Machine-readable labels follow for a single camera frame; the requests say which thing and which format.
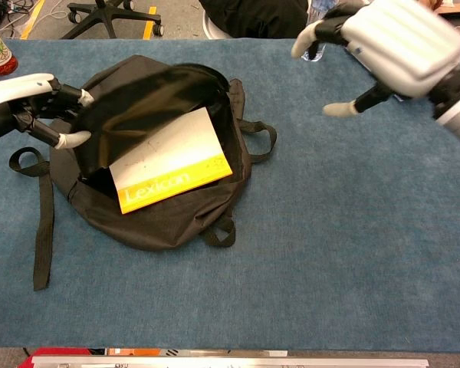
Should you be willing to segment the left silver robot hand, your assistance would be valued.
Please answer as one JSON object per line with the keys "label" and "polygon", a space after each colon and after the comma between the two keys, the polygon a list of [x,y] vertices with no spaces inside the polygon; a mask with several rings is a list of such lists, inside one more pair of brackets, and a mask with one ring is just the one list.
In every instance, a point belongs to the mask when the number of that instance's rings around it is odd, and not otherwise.
{"label": "left silver robot hand", "polygon": [[62,84],[52,74],[29,74],[0,81],[0,138],[17,130],[28,133],[56,150],[72,149],[91,132],[59,133],[40,121],[73,120],[94,98],[84,89]]}

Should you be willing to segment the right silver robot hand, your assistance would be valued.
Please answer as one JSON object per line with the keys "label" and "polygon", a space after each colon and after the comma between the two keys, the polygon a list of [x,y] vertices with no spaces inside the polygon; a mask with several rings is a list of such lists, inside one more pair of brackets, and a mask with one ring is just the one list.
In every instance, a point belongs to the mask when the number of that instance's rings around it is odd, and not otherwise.
{"label": "right silver robot hand", "polygon": [[357,115],[393,94],[440,102],[460,81],[460,32],[418,1],[341,2],[297,36],[291,55],[323,43],[345,47],[376,80],[356,99],[324,106],[329,116]]}

